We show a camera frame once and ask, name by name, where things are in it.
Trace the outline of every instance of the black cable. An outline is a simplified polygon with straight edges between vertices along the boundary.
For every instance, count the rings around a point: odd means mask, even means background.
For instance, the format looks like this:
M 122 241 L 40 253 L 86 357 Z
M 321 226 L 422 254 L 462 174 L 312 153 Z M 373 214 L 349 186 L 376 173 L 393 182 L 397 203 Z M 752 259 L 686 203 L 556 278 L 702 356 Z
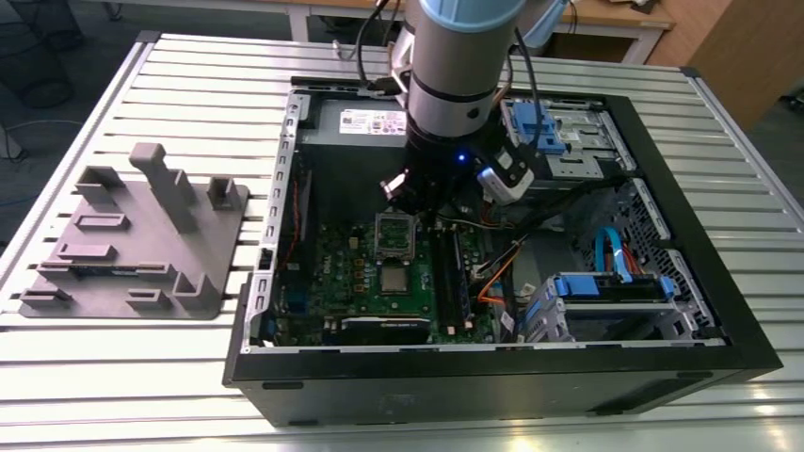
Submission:
M 370 24 L 370 22 L 377 18 L 377 16 L 380 16 L 380 13 L 381 13 L 382 9 L 385 8 L 385 5 L 388 5 L 388 1 L 389 0 L 380 0 L 377 7 L 372 11 L 372 14 L 368 16 L 368 19 L 365 19 L 365 22 L 362 23 L 362 26 L 360 27 L 360 31 L 357 33 L 357 43 L 356 43 L 357 76 L 360 78 L 360 83 L 365 86 L 368 86 L 368 77 L 365 76 L 365 70 L 362 69 L 362 35 L 365 33 L 365 29 L 368 28 L 368 25 Z
M 505 312 L 510 316 L 510 319 L 516 319 L 517 307 L 516 307 L 516 294 L 513 293 L 513 264 L 509 265 L 509 267 L 505 269 L 505 271 L 500 275 L 500 283 L 502 285 L 502 301 L 505 301 Z M 500 334 L 500 337 L 510 338 L 509 341 L 502 340 L 502 342 L 514 342 L 516 341 L 516 334 L 518 333 L 517 328 L 516 328 L 517 322 L 513 321 L 512 323 L 513 323 L 512 331 L 509 331 L 505 328 L 505 325 L 502 325 L 502 331 L 506 334 L 505 334 L 505 336 L 502 334 Z
M 480 266 L 480 268 L 477 268 L 477 273 L 482 273 L 500 262 L 505 261 L 510 257 L 510 254 L 518 250 L 522 242 L 528 240 L 530 231 L 537 228 L 548 219 L 565 212 L 581 196 L 596 190 L 621 186 L 628 179 L 629 177 L 626 175 L 620 175 L 602 179 L 601 181 L 582 182 L 573 186 L 566 192 L 561 193 L 554 199 L 548 201 L 542 207 L 533 209 L 516 225 L 510 246 L 505 251 L 490 258 L 486 263 Z
M 510 52 L 505 54 L 505 64 L 508 65 L 508 80 L 505 81 L 506 85 L 513 86 L 513 62 L 510 61 Z
M 381 46 L 385 47 L 388 45 L 388 41 L 390 40 L 390 30 L 393 29 L 393 21 L 397 19 L 397 13 L 400 12 L 400 3 L 402 0 L 397 0 L 396 5 L 393 6 L 393 12 L 390 13 L 390 20 L 388 21 L 388 29 L 385 30 L 385 34 L 381 37 Z
M 536 73 L 532 69 L 530 53 L 528 52 L 528 46 L 522 39 L 522 34 L 518 32 L 518 28 L 513 29 L 513 36 L 516 36 L 516 44 L 518 45 L 518 53 L 525 58 L 525 68 L 528 69 L 528 81 L 530 82 L 532 91 L 532 106 L 536 109 L 536 132 L 532 136 L 530 145 L 538 149 L 538 136 L 541 135 L 541 103 L 538 101 L 538 85 L 536 84 Z
M 569 24 L 569 34 L 573 35 L 577 32 L 577 7 L 573 0 L 569 0 L 569 8 L 573 14 L 573 19 Z

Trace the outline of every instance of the wooden desk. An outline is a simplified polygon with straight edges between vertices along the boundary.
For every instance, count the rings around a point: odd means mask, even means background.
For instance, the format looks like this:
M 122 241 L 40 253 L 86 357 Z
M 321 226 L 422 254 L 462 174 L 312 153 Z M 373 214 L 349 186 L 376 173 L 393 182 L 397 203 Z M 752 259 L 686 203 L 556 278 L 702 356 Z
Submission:
M 274 0 L 254 0 L 276 3 Z M 393 1 L 388 3 L 382 18 L 388 19 L 393 9 Z M 306 17 L 328 15 L 341 17 L 365 17 L 374 7 L 374 0 L 292 0 L 293 6 L 288 14 L 293 40 L 308 40 Z M 624 4 L 612 4 L 608 0 L 581 0 L 577 8 L 578 35 L 608 36 L 633 40 L 622 63 L 642 64 L 665 30 L 676 24 L 661 5 L 653 8 L 649 15 L 641 14 Z M 401 0 L 397 19 L 402 19 L 404 0 Z M 566 7 L 554 32 L 568 33 L 572 23 L 572 9 Z
M 393 10 L 392 0 L 381 14 L 389 19 Z M 368 17 L 374 8 L 374 0 L 117 0 L 117 3 L 157 5 L 165 7 L 192 7 L 210 9 L 234 9 L 254 12 L 280 12 L 288 15 L 292 38 L 308 42 L 308 18 L 310 16 Z M 577 7 L 578 35 L 608 36 L 633 40 L 622 63 L 642 64 L 664 30 L 672 29 L 674 22 L 661 7 L 650 15 L 641 14 L 626 5 L 610 4 L 608 0 L 580 0 Z M 401 0 L 397 20 L 404 18 L 404 0 Z M 566 8 L 556 33 L 566 33 L 572 22 L 570 9 Z

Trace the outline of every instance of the metal table surface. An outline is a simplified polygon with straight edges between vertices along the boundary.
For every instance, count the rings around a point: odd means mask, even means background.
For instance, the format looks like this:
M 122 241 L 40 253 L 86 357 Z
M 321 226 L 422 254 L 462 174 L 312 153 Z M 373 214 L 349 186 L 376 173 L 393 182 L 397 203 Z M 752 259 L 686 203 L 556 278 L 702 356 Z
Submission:
M 366 71 L 386 70 L 369 49 Z M 526 88 L 521 61 L 517 87 Z M 784 369 L 628 417 L 272 428 L 221 386 L 234 294 L 254 262 L 292 75 L 352 77 L 329 45 L 162 35 L 137 42 L 0 258 L 0 447 L 160 450 L 725 450 L 804 444 L 804 220 L 706 86 L 676 69 L 537 60 L 542 89 L 626 95 L 657 142 Z M 84 166 L 137 178 L 126 154 L 158 141 L 169 167 L 249 186 L 224 311 L 212 321 L 28 319 L 33 281 L 78 196 Z

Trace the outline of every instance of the orange wire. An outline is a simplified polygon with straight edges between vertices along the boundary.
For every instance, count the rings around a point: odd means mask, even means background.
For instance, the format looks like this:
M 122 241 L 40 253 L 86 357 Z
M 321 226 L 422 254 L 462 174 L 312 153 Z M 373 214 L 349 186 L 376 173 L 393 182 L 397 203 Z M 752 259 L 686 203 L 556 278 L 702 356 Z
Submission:
M 516 259 L 516 256 L 518 255 L 518 251 L 520 250 L 521 249 L 516 250 L 516 253 L 509 257 L 508 261 L 505 261 L 505 264 L 502 264 L 502 266 L 500 266 L 500 269 L 497 270 L 497 272 L 490 277 L 489 282 L 486 282 L 485 287 L 480 291 L 480 295 L 477 296 L 477 301 L 482 301 L 485 303 L 502 303 L 502 304 L 505 304 L 505 301 L 502 301 L 501 299 L 486 297 L 486 292 L 489 291 L 490 285 L 493 284 L 493 282 L 497 281 L 497 278 L 500 278 L 500 275 L 505 271 L 505 268 L 508 268 L 508 266 L 513 262 L 513 259 Z

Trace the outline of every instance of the sticker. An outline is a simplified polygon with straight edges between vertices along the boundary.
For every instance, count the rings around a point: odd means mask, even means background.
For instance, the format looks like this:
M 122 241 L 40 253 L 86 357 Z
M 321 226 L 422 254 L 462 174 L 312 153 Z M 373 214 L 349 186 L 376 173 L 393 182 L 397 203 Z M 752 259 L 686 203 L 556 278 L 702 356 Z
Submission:
M 564 141 L 580 141 L 580 135 L 576 132 L 560 132 Z
M 406 116 L 402 111 L 342 110 L 340 112 L 341 134 L 404 135 Z
M 509 332 L 513 332 L 513 318 L 506 312 L 502 312 L 502 315 L 500 316 L 500 323 Z

